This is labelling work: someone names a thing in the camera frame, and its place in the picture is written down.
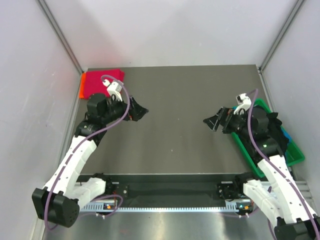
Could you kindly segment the red t shirt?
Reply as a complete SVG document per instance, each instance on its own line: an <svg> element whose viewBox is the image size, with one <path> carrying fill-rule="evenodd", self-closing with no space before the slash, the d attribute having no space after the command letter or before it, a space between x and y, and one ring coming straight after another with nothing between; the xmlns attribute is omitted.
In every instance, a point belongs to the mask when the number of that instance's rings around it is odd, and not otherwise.
<svg viewBox="0 0 320 240"><path fill-rule="evenodd" d="M84 83L84 99L87 100L93 94L105 94L108 98L110 95L107 92L107 88L103 85L101 77L103 75L110 75L117 80L123 82L125 73L116 68L109 70L91 70L86 72L86 79Z"/></svg>

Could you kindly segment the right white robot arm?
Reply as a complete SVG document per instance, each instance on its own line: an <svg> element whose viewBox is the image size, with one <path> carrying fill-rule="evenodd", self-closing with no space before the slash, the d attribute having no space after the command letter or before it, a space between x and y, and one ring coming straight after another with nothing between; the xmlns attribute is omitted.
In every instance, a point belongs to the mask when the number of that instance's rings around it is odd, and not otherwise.
<svg viewBox="0 0 320 240"><path fill-rule="evenodd" d="M203 122L212 131L235 134L244 150L267 178L271 190L252 173L242 173L233 181L239 198L249 197L263 212L276 240L318 240L320 217L298 189L286 164L289 140L276 112L262 106L221 107Z"/></svg>

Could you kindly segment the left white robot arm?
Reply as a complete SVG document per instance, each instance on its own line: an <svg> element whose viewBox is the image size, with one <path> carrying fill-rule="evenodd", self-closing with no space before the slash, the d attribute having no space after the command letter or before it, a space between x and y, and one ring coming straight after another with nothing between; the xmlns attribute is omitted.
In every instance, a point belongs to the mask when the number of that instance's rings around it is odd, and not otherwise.
<svg viewBox="0 0 320 240"><path fill-rule="evenodd" d="M91 201L99 197L116 199L111 178L102 173L93 174L80 186L76 186L76 182L109 128L120 121L137 122L147 113L148 109L132 96L125 103L115 96L91 95L84 119L76 127L65 157L43 188L36 188L31 195L37 217L46 223L69 228Z"/></svg>

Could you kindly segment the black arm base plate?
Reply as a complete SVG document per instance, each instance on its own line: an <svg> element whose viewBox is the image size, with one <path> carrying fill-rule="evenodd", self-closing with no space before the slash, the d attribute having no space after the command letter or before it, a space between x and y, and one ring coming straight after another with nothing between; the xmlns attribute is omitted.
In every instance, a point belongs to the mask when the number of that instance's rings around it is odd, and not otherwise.
<svg viewBox="0 0 320 240"><path fill-rule="evenodd" d="M106 174L107 193L123 197L127 208L224 207L242 199L233 185L235 174Z"/></svg>

